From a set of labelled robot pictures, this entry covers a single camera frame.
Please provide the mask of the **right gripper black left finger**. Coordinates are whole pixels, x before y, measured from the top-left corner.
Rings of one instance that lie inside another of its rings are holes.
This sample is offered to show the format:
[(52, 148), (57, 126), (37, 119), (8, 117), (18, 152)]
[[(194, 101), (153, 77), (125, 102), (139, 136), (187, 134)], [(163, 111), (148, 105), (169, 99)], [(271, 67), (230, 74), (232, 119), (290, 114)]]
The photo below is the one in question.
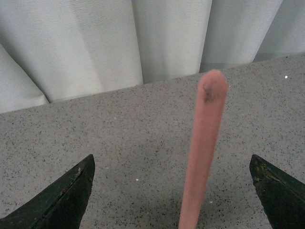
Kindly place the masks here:
[(78, 229), (92, 192), (93, 155), (0, 220), (2, 229)]

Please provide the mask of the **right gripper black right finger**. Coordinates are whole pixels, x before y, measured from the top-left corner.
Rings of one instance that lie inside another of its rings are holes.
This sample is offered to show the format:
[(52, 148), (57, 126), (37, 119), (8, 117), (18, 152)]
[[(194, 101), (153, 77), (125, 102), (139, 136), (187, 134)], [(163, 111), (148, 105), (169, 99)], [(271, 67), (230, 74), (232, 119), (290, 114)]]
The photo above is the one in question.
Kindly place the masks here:
[(305, 227), (305, 185), (258, 155), (249, 170), (268, 221), (274, 229)]

